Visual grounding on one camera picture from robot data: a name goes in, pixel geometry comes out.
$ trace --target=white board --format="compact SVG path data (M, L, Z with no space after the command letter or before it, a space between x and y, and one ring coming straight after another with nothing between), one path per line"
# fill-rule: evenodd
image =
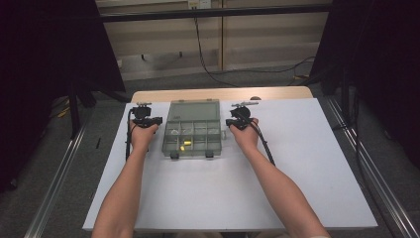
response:
M161 145L169 102L154 103L163 117L145 164L136 230L254 231L283 229L225 119L232 103L220 104L222 155L172 161ZM83 229L93 228L102 200L125 164L128 104ZM302 189L328 229L377 226L358 183L316 99L265 100L249 107L260 119L276 166Z

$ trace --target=cable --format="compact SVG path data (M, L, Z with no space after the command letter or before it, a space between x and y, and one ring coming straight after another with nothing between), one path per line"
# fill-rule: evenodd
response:
M233 86L233 87L239 87L238 85L235 85L233 83L224 82L224 81L221 81L219 79L216 79L214 76L211 75L211 73L209 72L209 70L207 70L206 63L204 62L204 57L203 57L202 50L201 50L201 41L200 41L200 33L199 33L199 30L198 30L198 20L197 20L197 18L194 18L194 22L195 22L195 30L196 30L196 33L197 33L198 50L200 52L200 61L201 61L201 65L203 66L204 70L216 82L223 83L223 84L226 84L226 85L229 85L229 86Z
M238 85L229 83L229 82L224 82L221 80L216 79L213 75L217 75L217 74L225 74L225 73L231 73L231 72L262 72L262 73L281 73L281 72L287 72L290 70L294 70L297 67L299 67L301 64L306 63L306 62L312 62L312 61L308 61L311 59L315 59L315 57L308 57L304 60L302 60L301 62L295 64L294 66L287 68L287 69L282 69L282 70L255 70L255 69L234 69L234 70L226 70L226 71L220 71L220 72L210 72L205 64L204 61L204 57L203 57L203 52L201 49L201 40L200 40L200 33L199 33L199 29L198 29L198 20L197 18L194 18L194 23L195 23L195 30L196 30L196 34L197 34L197 41L198 41L198 50L199 50L199 54L200 54L200 62L201 65L203 66L204 70L207 72L207 74L215 81L219 82L219 83L224 83L233 87L239 87Z
M268 156L268 160L275 166L275 162L274 162L274 159L272 158L271 151L269 150L266 140L263 138L263 132L262 130L260 130L259 125L254 125L252 120L243 116L239 112L236 112L236 114L239 117L241 117L242 120L246 121L257 132L257 135L259 135L260 139L262 140L262 145L265 148L265 152L266 152L266 155Z
M307 59L304 59L303 61L301 61L299 64L297 64L296 65L296 67L293 69L293 78L291 79L291 81L287 84L287 86L291 86L292 84L293 84L293 82L296 80L296 68L298 67L298 66L300 66L301 64L303 64L303 63L307 63L307 62L314 62L314 61L307 61L307 60L310 60L311 58L307 58Z
M130 109L129 110L129 113L128 113L128 115L127 115L127 141L126 141L126 161L127 161L127 159L129 159L129 156L130 156L130 145L131 145L131 135L132 135L132 133L133 133L133 130L136 128L136 126L137 126L137 124L136 124L136 126L134 126L133 127L133 129L132 128L130 128L130 117L131 117L131 114L133 113L133 109Z
M355 96L353 98L353 110L352 114L349 116L349 121L346 122L345 120L339 123L337 126L331 128L333 131L341 130L341 129L349 129L356 124L359 116L359 99L358 99L358 91L355 91Z
M308 86L309 84L316 83L324 78L328 73L336 70L338 67L339 65L337 63L330 63L329 65L323 67L319 72L312 73L308 79L300 82L298 86Z

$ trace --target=person's right hand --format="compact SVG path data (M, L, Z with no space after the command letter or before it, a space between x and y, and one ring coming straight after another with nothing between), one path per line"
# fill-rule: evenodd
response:
M255 126L259 124L259 119L254 118L252 122ZM250 125L244 130L239 130L234 125L229 126L232 134L235 136L235 140L238 143L242 151L253 150L257 148L259 142L259 135Z
M158 125L154 124L149 128L141 128L136 126L133 121L130 121L131 128L131 142L133 150L135 149L148 149L149 143L151 142L155 131L158 129Z

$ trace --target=forearm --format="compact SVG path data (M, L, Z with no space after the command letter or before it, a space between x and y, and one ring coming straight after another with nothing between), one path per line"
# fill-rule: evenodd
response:
M147 148L136 149L102 202L92 237L132 237Z
M257 149L244 150L278 218L292 237L328 233L296 183L274 167Z

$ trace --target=clear plastic box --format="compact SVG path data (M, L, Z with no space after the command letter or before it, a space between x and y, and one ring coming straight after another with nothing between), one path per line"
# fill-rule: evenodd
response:
M222 151L219 100L172 101L162 151L166 157L220 156Z

